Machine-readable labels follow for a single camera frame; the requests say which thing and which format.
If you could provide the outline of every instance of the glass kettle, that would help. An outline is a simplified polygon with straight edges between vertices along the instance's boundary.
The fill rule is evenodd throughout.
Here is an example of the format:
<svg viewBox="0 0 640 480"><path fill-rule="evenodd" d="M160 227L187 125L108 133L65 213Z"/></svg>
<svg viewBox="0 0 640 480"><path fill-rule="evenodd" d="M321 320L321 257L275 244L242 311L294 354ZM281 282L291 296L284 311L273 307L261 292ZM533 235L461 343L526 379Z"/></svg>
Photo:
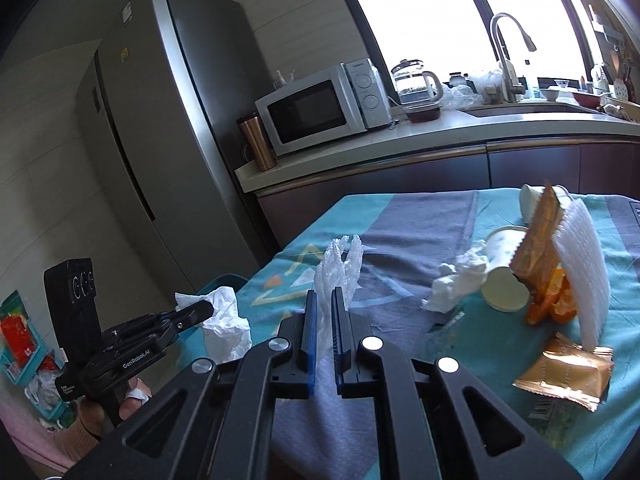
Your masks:
<svg viewBox="0 0 640 480"><path fill-rule="evenodd" d="M407 103L435 103L442 99L442 85L438 76L430 70L424 69L424 63L419 59L403 59L391 69L391 75L400 98L400 104ZM436 87L433 92L431 82Z"/></svg>

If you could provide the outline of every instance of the microwave control knob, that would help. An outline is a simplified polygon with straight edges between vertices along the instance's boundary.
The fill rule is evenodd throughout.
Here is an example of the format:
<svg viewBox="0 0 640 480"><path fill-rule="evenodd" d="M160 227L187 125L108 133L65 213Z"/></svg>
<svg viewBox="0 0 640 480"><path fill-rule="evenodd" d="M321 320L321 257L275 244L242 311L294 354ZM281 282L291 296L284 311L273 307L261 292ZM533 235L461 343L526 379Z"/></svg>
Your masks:
<svg viewBox="0 0 640 480"><path fill-rule="evenodd" d="M378 98L375 95L368 95L364 98L364 105L369 110L373 110L376 106L378 106Z"/></svg>
<svg viewBox="0 0 640 480"><path fill-rule="evenodd" d="M356 77L356 85L360 88L369 88L371 86L371 78L368 75L359 75Z"/></svg>

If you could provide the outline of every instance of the gold foil packet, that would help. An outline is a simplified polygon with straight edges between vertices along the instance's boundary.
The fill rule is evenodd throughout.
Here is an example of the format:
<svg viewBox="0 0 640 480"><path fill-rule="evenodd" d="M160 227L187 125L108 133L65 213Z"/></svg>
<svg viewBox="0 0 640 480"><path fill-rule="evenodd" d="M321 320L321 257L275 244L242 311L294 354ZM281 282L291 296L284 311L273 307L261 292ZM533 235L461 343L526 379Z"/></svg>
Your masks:
<svg viewBox="0 0 640 480"><path fill-rule="evenodd" d="M545 297L558 266L558 253L551 237L563 214L556 192L551 184L545 182L545 190L533 213L527 234L511 260L513 274L535 291L539 301Z"/></svg>
<svg viewBox="0 0 640 480"><path fill-rule="evenodd" d="M595 412L613 370L613 350L587 352L556 332L534 365L513 382L517 388L577 402Z"/></svg>

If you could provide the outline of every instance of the microwave window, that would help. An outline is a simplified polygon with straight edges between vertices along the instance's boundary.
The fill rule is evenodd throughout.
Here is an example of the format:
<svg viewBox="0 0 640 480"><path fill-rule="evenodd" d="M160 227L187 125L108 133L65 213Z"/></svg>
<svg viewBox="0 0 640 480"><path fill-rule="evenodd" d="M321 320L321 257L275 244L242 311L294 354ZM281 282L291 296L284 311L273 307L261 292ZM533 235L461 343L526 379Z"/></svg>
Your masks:
<svg viewBox="0 0 640 480"><path fill-rule="evenodd" d="M267 109L283 144L347 123L330 80L287 96Z"/></svg>

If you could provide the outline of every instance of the black tumbler lid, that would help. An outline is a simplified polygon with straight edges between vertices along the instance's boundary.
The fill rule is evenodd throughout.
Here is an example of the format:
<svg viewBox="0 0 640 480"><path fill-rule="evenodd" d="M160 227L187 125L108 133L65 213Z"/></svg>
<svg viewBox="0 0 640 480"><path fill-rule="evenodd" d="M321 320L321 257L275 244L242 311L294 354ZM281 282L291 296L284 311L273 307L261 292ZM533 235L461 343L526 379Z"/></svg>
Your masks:
<svg viewBox="0 0 640 480"><path fill-rule="evenodd" d="M240 118L236 121L236 124L242 124L242 123L245 123L245 122L247 122L249 119L254 119L254 118L259 117L259 116L260 116L260 114L259 114L258 112L253 112L253 113L251 113L251 114L249 114L249 115L245 115L245 116L240 117Z"/></svg>

